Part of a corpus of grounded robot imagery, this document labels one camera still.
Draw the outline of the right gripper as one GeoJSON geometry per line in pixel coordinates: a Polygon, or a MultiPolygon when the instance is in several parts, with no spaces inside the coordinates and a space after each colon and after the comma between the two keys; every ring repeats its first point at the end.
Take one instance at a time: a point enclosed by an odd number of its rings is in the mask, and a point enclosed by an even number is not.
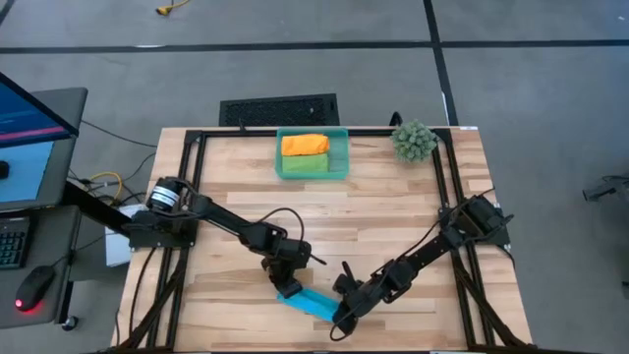
{"type": "Polygon", "coordinates": [[[338,309],[333,315],[336,325],[355,324],[359,318],[371,311],[379,302],[378,276],[363,282],[354,279],[349,264],[341,263],[344,273],[333,284],[333,290],[342,296],[338,309]]]}

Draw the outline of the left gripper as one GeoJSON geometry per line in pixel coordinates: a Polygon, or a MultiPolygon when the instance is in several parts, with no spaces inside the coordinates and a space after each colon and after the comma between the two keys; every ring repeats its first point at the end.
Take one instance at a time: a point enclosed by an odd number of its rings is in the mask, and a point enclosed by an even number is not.
{"type": "Polygon", "coordinates": [[[276,290],[302,290],[303,286],[294,273],[297,269],[306,268],[310,258],[327,265],[326,261],[312,254],[312,246],[308,242],[286,239],[278,244],[277,252],[262,259],[261,266],[276,290]]]}

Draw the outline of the blue microfiber towel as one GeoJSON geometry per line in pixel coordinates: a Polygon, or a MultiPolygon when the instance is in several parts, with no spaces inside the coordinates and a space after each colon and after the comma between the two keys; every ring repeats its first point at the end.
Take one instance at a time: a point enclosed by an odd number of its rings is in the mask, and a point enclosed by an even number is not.
{"type": "Polygon", "coordinates": [[[333,316],[339,308],[339,302],[311,289],[302,289],[290,298],[278,293],[276,299],[294,309],[332,323],[333,316]]]}

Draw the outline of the green microfiber towel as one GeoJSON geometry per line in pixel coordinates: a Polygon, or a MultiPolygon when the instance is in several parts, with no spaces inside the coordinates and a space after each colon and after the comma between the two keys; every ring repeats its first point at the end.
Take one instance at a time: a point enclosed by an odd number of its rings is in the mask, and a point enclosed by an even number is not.
{"type": "Polygon", "coordinates": [[[326,153],[282,157],[284,173],[325,173],[328,170],[329,159],[326,153]]]}

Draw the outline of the orange microfiber towel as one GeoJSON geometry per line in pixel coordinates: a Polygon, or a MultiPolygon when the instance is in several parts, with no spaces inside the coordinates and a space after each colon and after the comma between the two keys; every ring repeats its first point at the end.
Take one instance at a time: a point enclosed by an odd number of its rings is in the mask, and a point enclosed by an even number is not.
{"type": "Polygon", "coordinates": [[[329,137],[322,134],[284,136],[281,139],[281,154],[283,156],[322,154],[327,153],[329,149],[329,137]]]}

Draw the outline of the teal translucent plastic basket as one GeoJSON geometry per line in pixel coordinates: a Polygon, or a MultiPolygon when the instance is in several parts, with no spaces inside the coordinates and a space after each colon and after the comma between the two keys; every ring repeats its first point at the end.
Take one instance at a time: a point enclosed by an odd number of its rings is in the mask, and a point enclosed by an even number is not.
{"type": "Polygon", "coordinates": [[[349,131],[344,127],[282,127],[276,132],[275,171],[282,179],[342,180],[349,173],[349,131]],[[282,140],[307,134],[328,138],[327,168],[321,171],[289,171],[282,155],[282,140]]]}

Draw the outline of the artificial green potted plant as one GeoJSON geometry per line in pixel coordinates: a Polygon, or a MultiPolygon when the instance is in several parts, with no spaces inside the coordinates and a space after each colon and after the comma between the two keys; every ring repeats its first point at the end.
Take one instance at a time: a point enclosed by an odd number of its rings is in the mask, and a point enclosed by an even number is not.
{"type": "Polygon", "coordinates": [[[390,140],[396,158],[405,163],[423,162],[437,148],[436,134],[418,121],[403,123],[392,132],[390,140]]]}

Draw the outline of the white box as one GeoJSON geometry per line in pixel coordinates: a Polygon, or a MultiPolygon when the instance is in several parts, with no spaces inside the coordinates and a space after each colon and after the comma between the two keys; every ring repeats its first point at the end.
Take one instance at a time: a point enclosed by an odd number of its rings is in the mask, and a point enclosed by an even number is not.
{"type": "MultiPolygon", "coordinates": [[[[144,204],[134,204],[120,206],[118,210],[128,217],[133,217],[137,212],[146,210],[146,206],[144,204]]],[[[108,227],[104,228],[104,236],[106,265],[114,267],[128,263],[132,255],[129,238],[108,227]]]]}

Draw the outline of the grey side desk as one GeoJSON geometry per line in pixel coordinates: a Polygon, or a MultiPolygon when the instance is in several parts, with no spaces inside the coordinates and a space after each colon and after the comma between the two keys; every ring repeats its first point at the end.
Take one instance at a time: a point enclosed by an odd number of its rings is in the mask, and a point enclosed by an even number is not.
{"type": "Polygon", "coordinates": [[[30,244],[25,265],[0,270],[0,329],[54,323],[61,325],[69,314],[74,282],[70,279],[81,213],[64,206],[63,196],[76,140],[57,141],[35,200],[0,203],[0,218],[30,217],[30,244]],[[37,266],[53,266],[55,277],[38,305],[21,312],[15,307],[16,293],[37,266]]]}

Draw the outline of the black computer mouse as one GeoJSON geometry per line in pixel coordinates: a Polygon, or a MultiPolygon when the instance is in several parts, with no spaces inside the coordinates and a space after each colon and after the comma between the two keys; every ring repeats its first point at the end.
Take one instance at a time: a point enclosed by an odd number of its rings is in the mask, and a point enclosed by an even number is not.
{"type": "Polygon", "coordinates": [[[18,288],[15,307],[21,312],[34,309],[43,299],[54,277],[55,269],[52,265],[35,267],[18,288]]]}

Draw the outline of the backlit black keyboard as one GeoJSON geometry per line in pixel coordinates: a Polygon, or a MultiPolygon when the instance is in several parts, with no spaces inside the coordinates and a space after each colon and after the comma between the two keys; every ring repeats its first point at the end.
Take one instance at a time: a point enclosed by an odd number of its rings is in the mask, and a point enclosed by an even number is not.
{"type": "Polygon", "coordinates": [[[0,270],[24,266],[29,248],[29,229],[27,216],[0,218],[0,270]]]}

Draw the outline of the light blue flat panel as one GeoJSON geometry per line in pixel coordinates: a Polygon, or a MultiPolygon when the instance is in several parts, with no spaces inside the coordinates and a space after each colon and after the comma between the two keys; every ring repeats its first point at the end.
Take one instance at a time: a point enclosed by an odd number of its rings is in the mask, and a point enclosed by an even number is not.
{"type": "Polygon", "coordinates": [[[8,177],[0,179],[0,203],[36,199],[52,148],[52,142],[0,148],[0,161],[9,165],[8,177]]]}

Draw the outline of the computer monitor with blue screen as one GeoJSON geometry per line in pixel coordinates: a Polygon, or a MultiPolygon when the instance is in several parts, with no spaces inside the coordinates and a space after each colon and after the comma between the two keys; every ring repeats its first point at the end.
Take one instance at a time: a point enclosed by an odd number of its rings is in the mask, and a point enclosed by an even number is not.
{"type": "Polygon", "coordinates": [[[0,72],[0,148],[78,135],[77,128],[0,72]]]}

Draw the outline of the black aluminium table frame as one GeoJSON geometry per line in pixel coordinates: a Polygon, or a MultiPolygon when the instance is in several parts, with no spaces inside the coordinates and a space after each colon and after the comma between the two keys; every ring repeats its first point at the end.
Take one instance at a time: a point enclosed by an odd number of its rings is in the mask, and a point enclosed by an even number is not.
{"type": "MultiPolygon", "coordinates": [[[[478,131],[443,129],[437,160],[415,165],[396,160],[389,134],[379,128],[352,137],[343,180],[283,180],[270,130],[170,128],[161,134],[152,177],[182,174],[242,217],[267,216],[305,238],[327,265],[312,260],[297,277],[331,295],[343,261],[366,279],[434,237],[441,207],[491,191],[478,131]]],[[[344,337],[331,323],[280,303],[259,256],[236,238],[206,223],[198,233],[183,288],[166,302],[143,352],[457,350],[485,339],[486,320],[475,305],[459,302],[450,256],[424,268],[406,294],[375,307],[344,337]]]]}

